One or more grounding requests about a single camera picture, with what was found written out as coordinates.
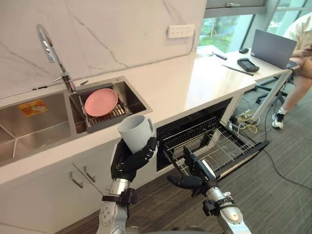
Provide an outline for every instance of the dishwasher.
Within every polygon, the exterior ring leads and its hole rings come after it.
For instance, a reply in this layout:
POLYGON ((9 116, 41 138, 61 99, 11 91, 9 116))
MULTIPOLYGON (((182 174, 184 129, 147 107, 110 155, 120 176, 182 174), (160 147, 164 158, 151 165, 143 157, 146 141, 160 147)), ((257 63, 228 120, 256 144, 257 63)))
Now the dishwasher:
POLYGON ((267 140, 254 143, 221 122, 230 102, 231 98, 157 128, 157 171, 173 164, 189 175, 183 159, 186 146, 221 179, 264 149, 267 140))

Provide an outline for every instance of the countertop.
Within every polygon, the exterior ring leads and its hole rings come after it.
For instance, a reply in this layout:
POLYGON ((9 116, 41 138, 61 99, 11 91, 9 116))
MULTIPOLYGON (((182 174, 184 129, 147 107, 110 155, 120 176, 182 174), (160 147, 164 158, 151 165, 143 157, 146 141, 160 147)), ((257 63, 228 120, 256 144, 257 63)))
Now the countertop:
MULTIPOLYGON (((216 57, 196 53, 162 62, 75 81, 89 83, 125 76, 152 108, 149 116, 156 127, 243 93, 255 86, 251 76, 230 70, 216 57)), ((64 90, 55 85, 46 89, 0 99, 0 107, 64 90)), ((51 164, 69 159, 120 137, 117 126, 97 131, 57 147, 0 167, 0 185, 51 164)))

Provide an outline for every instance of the gray laptop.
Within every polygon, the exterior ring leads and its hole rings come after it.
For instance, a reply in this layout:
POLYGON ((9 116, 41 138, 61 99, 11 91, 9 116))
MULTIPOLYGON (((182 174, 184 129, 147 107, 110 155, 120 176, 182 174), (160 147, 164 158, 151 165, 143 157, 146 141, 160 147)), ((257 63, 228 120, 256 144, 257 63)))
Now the gray laptop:
POLYGON ((289 60, 296 44, 295 40, 256 29, 251 55, 286 69, 297 65, 289 60))

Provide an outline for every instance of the chair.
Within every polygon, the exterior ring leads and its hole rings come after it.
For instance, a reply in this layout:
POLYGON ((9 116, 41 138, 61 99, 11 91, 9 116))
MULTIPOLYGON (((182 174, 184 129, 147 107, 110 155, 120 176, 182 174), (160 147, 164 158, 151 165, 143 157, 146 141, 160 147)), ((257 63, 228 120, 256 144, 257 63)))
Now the chair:
MULTIPOLYGON (((271 89, 271 88, 268 88, 268 87, 265 87, 264 85, 269 84, 269 83, 271 83, 271 82, 274 82, 274 81, 277 80, 277 79, 279 79, 279 77, 273 77, 273 78, 271 78, 270 80, 267 80, 267 81, 265 81, 265 82, 263 82, 263 83, 261 83, 261 84, 259 84, 259 85, 256 85, 256 86, 255 86, 255 90, 257 90, 257 89, 259 88, 259 89, 263 89, 263 90, 266 90, 266 91, 270 92, 272 89, 271 89)), ((286 83, 292 83, 292 81, 293 81, 293 74, 290 75, 290 76, 288 77, 288 79, 286 80, 285 84, 286 84, 286 83)), ((259 96, 255 102, 256 102, 257 104, 260 104, 260 103, 261 103, 261 99, 262 99, 262 98, 265 98, 268 94, 269 94, 269 93, 259 96)), ((281 102, 282 104, 284 104, 285 101, 284 101, 284 98, 283 98, 283 97, 287 97, 287 95, 288 95, 288 94, 285 93, 285 92, 283 92, 283 90, 279 90, 279 91, 276 93, 275 96, 276 96, 276 98, 277 98, 278 100, 280 100, 280 102, 281 102)))

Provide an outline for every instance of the chrome faucet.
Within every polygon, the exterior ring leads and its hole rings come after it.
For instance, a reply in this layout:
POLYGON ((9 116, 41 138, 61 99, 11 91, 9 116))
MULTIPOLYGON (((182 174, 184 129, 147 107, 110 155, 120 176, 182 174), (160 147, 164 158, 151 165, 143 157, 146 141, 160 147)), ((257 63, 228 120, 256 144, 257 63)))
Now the chrome faucet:
POLYGON ((47 30, 44 28, 42 24, 37 24, 37 33, 41 42, 41 45, 44 48, 44 51, 46 52, 48 56, 49 62, 55 62, 59 65, 60 69, 62 70, 62 74, 59 78, 55 79, 53 82, 63 79, 66 88, 69 92, 77 93, 76 87, 73 83, 73 80, 70 78, 69 73, 65 70, 63 64, 59 60, 59 57, 54 49, 52 40, 47 32, 47 30))

